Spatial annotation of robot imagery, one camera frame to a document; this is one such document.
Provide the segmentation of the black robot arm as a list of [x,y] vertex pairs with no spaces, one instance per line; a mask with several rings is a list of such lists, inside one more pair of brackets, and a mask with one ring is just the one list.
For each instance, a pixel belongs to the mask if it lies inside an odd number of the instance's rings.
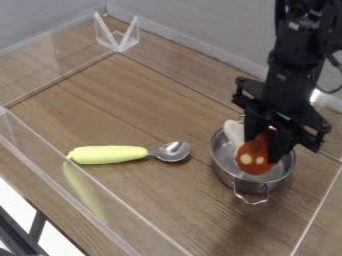
[[244,140],[269,127],[268,161],[275,163],[300,144],[316,152],[331,125],[309,97],[321,68],[342,51],[342,0],[275,0],[275,44],[263,81],[239,77],[232,102],[244,110]]

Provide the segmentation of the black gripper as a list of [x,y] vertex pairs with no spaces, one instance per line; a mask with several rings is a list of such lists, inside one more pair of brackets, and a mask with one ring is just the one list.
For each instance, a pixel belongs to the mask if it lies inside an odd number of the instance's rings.
[[317,152],[331,125],[304,94],[280,83],[235,79],[232,103],[244,111],[244,141],[268,129],[268,162],[277,163],[296,145]]

